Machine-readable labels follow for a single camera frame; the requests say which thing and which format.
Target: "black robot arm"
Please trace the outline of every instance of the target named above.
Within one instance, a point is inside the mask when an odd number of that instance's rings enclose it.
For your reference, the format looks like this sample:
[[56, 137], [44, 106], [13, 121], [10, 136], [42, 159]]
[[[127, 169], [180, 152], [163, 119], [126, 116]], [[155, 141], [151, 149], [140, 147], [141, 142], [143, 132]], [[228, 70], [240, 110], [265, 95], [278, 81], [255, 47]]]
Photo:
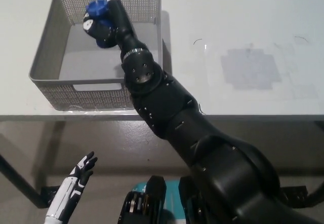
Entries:
[[153, 60], [121, 0], [107, 0], [116, 27], [125, 85], [134, 108], [190, 168], [193, 180], [221, 223], [316, 224], [277, 200], [278, 176], [255, 147], [215, 128], [195, 98]]

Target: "table leg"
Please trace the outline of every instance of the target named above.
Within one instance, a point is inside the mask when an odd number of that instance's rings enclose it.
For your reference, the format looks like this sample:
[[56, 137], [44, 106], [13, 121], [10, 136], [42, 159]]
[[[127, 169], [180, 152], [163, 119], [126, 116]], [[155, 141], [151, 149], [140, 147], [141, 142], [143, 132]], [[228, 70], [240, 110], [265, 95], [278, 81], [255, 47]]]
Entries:
[[42, 187], [40, 194], [0, 155], [0, 172], [37, 208], [47, 208], [59, 186]]

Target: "metal mesh basket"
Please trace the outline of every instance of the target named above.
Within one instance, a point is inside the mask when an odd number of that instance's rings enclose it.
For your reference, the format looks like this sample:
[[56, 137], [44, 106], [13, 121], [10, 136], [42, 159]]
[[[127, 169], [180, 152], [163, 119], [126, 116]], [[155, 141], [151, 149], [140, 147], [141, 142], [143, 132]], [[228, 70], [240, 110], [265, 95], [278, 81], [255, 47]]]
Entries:
[[[61, 80], [60, 72], [71, 27], [81, 24], [92, 0], [53, 0], [30, 78], [57, 110], [132, 109], [130, 95], [120, 78]], [[160, 0], [121, 0], [133, 23], [154, 24], [158, 63], [162, 65]], [[78, 91], [75, 85], [120, 83], [119, 90]]]

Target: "gray tape mark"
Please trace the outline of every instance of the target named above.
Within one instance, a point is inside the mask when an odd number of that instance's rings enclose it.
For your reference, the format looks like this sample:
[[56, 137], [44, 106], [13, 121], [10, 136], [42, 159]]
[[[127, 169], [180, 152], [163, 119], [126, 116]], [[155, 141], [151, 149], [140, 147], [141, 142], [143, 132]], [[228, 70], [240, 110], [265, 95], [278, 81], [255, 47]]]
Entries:
[[221, 57], [225, 82], [237, 90], [270, 90], [281, 82], [274, 57], [262, 49], [231, 49]]

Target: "mesh pattern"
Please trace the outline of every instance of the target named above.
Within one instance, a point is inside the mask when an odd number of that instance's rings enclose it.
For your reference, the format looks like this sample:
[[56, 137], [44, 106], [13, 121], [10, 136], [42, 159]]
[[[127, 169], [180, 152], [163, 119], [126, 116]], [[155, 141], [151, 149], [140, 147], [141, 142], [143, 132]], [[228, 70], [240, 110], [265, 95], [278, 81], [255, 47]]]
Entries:
[[[60, 81], [59, 85], [54, 85], [46, 81], [59, 78], [70, 28], [83, 22], [90, 1], [53, 0], [32, 78], [38, 80], [35, 84], [56, 110], [133, 109], [130, 94], [123, 84], [121, 90], [76, 91], [69, 83], [63, 85]], [[159, 0], [122, 0], [122, 3], [132, 22], [153, 23], [159, 17]]]
[[105, 110], [133, 105], [128, 90], [122, 85], [117, 91], [76, 91], [73, 86], [38, 86], [56, 110]]
[[65, 46], [71, 25], [60, 0], [54, 0], [47, 27], [38, 48], [36, 71], [38, 80], [56, 80], [59, 77]]
[[[83, 22], [86, 5], [92, 0], [61, 0], [71, 25]], [[121, 0], [132, 22], [153, 23], [159, 0]]]

